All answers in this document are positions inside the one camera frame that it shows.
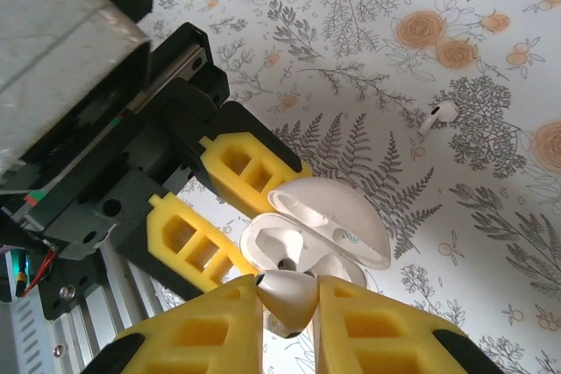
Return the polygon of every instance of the mounting bolt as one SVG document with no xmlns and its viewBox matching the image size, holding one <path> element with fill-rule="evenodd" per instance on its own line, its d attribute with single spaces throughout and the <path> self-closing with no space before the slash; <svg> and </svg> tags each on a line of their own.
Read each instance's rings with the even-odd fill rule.
<svg viewBox="0 0 561 374">
<path fill-rule="evenodd" d="M 59 290 L 59 296 L 63 299 L 63 300 L 71 300 L 74 298 L 74 296 L 76 295 L 76 288 L 74 288 L 74 286 L 69 285 L 69 286 L 63 286 L 60 290 Z"/>
<path fill-rule="evenodd" d="M 60 358 L 64 354 L 64 346 L 56 345 L 53 349 L 53 356 L 55 358 Z"/>
</svg>

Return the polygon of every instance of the open case lid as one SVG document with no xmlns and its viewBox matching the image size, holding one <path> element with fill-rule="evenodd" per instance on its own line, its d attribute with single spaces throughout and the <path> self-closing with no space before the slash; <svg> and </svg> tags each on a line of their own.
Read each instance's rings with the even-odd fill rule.
<svg viewBox="0 0 561 374">
<path fill-rule="evenodd" d="M 310 227 L 362 265 L 390 266 L 384 222 L 361 194 L 344 183 L 320 177 L 293 180 L 272 190 L 268 200 L 279 213 Z"/>
<path fill-rule="evenodd" d="M 257 216 L 240 242 L 245 257 L 262 269 L 276 268 L 288 258 L 297 262 L 298 271 L 313 264 L 312 271 L 325 274 L 327 266 L 341 266 L 336 272 L 346 272 L 343 278 L 356 282 L 364 274 L 354 263 L 374 269 L 390 266 L 389 239 L 378 212 L 345 184 L 308 177 L 277 187 L 268 199 L 281 215 Z"/>
</svg>

